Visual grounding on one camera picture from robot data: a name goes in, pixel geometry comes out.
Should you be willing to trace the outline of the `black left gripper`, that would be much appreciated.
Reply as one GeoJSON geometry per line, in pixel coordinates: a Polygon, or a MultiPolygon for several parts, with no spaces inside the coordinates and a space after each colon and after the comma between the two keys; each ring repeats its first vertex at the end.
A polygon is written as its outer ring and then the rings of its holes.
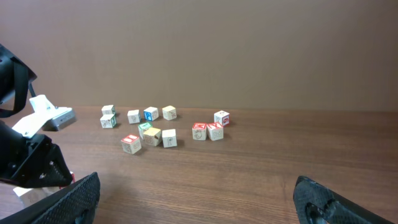
{"type": "MultiPolygon", "coordinates": [[[[29,80],[29,68],[1,46],[1,100],[14,94],[13,109],[2,109],[1,118],[24,109],[29,80]]],[[[24,188],[64,187],[72,182],[72,175],[49,137],[40,134],[28,139],[1,122],[1,182],[24,188]]]]}

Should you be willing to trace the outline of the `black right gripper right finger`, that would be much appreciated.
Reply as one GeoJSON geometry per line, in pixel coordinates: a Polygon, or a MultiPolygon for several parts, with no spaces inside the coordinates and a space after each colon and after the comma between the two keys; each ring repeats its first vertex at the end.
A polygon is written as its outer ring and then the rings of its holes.
{"type": "Polygon", "coordinates": [[[301,224],[392,224],[302,175],[295,183],[293,200],[301,224]]]}

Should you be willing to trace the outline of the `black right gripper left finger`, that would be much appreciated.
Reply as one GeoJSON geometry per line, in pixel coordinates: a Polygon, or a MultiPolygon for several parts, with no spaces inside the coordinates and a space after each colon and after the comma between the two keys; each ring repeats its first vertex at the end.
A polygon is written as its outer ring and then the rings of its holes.
{"type": "Polygon", "coordinates": [[[92,224],[100,200],[94,172],[74,184],[1,220],[1,224],[92,224]]]}

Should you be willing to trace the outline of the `wooden block blue side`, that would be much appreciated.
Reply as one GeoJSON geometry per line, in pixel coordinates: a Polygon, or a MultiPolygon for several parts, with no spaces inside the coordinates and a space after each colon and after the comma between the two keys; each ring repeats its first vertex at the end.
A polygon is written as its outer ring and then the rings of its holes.
{"type": "Polygon", "coordinates": [[[15,187],[13,189],[14,193],[17,195],[24,208],[29,207],[38,201],[44,199],[47,194],[41,189],[26,189],[22,187],[15,187]]]}

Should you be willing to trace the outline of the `yellow letter K block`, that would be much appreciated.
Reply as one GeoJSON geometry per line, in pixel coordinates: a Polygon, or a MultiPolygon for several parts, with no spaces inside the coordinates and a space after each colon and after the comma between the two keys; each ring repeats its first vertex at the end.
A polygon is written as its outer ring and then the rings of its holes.
{"type": "Polygon", "coordinates": [[[162,130],[158,128],[149,128],[143,136],[145,143],[150,146],[158,146],[162,142],[162,130]]]}

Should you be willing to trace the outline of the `wooden block hand drawing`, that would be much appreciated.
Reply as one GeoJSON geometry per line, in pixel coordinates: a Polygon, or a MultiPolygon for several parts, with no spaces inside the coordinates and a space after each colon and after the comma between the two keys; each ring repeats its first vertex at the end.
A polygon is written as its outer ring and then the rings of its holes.
{"type": "Polygon", "coordinates": [[[176,147],[177,146],[177,135],[175,129],[166,129],[162,131],[162,141],[163,146],[167,147],[176,147]]]}

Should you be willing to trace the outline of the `wooden block red side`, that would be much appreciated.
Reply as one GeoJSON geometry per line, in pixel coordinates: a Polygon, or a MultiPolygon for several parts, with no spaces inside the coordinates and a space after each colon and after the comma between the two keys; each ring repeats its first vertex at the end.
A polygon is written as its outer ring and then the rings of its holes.
{"type": "MultiPolygon", "coordinates": [[[[75,183],[75,175],[72,171],[70,171],[70,174],[72,176],[72,181],[70,184],[74,184],[75,183]]],[[[54,194],[55,192],[58,192],[59,190],[64,189],[65,186],[63,187],[43,187],[42,190],[45,192],[45,194],[47,196],[54,194]]]]}

